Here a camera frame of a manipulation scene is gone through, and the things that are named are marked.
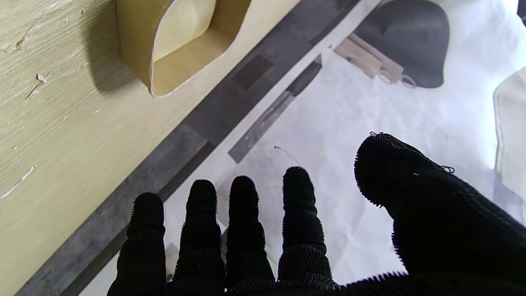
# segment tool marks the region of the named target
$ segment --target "black glove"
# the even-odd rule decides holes
[[[137,198],[117,263],[114,295],[526,295],[526,229],[417,149],[387,134],[367,138],[355,163],[358,186],[393,217],[393,243],[409,274],[350,285],[332,280],[312,183],[294,167],[284,176],[283,255],[278,281],[266,259],[252,181],[230,193],[227,263],[220,257],[217,198],[194,183],[173,282],[165,282],[163,206]]]
[[[284,176],[283,255],[278,282],[267,261],[265,233],[258,221],[258,194],[248,177],[234,180],[230,191],[227,263],[220,254],[214,186],[197,181],[190,190],[179,260],[170,283],[165,282],[163,205],[146,193],[135,201],[128,240],[117,262],[117,279],[108,295],[221,295],[282,289],[339,289],[325,256],[321,222],[316,217],[314,188],[304,169]]]

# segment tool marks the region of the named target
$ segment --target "beige curved object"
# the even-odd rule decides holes
[[[118,0],[121,58],[155,97],[222,55],[251,0]]]

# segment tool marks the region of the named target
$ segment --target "wooden panel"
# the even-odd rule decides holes
[[[253,0],[227,52],[159,100],[118,59],[113,1],[1,1],[0,295],[14,294],[298,2]]]

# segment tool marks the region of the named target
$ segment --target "dark gray hat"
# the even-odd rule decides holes
[[[449,45],[445,11],[427,0],[395,0],[373,11],[355,33],[404,67],[419,87],[444,83]]]

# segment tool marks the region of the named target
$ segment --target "beige fabric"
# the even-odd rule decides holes
[[[497,170],[502,183],[526,199],[526,67],[495,92],[499,150]]]

